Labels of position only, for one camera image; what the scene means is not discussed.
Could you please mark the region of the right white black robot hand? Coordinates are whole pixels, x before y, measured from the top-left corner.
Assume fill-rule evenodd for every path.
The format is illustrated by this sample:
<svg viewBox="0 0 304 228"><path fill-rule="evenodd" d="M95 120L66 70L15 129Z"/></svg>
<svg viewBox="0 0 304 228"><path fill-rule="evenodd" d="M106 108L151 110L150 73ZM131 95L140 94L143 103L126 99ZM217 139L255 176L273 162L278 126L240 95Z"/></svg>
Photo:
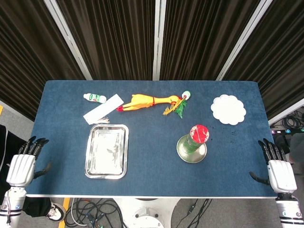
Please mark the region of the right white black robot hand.
<svg viewBox="0 0 304 228"><path fill-rule="evenodd" d="M252 171L251 178L259 183L268 185L276 194L291 194L297 190L292 165L287 161L284 150L267 139L259 140L268 171L268 178L262 179Z"/></svg>

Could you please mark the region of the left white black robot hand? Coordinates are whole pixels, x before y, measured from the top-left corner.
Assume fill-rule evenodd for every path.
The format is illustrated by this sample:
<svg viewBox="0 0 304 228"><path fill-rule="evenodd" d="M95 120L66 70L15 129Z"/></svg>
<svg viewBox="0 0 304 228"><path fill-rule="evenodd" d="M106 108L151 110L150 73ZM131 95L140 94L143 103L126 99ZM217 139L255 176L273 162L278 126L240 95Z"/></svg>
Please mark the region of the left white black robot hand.
<svg viewBox="0 0 304 228"><path fill-rule="evenodd" d="M52 166L48 163L47 166L35 171L36 161L45 144L49 142L46 138L37 139L36 136L31 137L25 144L23 144L18 153L13 156L6 182L12 187L26 187L33 179L45 175Z"/></svg>

